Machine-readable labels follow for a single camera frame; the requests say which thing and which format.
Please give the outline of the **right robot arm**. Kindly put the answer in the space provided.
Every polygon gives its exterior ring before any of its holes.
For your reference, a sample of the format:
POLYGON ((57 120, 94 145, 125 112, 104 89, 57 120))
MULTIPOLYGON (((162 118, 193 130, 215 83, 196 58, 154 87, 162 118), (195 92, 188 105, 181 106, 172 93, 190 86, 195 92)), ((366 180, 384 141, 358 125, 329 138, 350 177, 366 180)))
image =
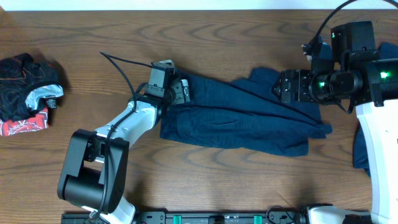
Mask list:
POLYGON ((341 106, 363 130, 372 183, 370 212, 306 206, 297 223, 397 223, 397 59, 381 59, 370 21, 332 28, 331 45, 318 36, 303 45, 309 70, 284 70, 273 86, 283 103, 341 106))

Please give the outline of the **navy blue shorts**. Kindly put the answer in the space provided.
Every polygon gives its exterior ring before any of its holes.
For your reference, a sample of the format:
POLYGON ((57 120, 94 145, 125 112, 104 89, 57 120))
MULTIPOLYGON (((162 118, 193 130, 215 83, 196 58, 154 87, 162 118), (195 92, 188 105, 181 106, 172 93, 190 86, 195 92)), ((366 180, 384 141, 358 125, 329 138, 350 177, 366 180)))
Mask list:
POLYGON ((228 83, 177 72, 188 82, 190 101, 170 107, 161 121, 162 139, 299 157, 308 154, 309 139, 325 139, 333 131, 318 105, 277 99, 272 86, 279 73, 271 68, 255 68, 228 83))

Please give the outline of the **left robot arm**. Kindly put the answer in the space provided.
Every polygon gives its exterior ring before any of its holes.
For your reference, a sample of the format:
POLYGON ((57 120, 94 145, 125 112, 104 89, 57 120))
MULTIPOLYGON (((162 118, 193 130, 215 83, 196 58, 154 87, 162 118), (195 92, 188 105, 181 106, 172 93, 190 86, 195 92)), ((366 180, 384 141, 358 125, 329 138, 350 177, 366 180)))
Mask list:
POLYGON ((132 145, 159 122, 170 106, 190 100, 186 79, 143 83, 126 108, 104 126, 76 130, 70 139, 57 187, 59 199, 89 214, 83 223, 132 223, 136 208, 124 197, 132 145))

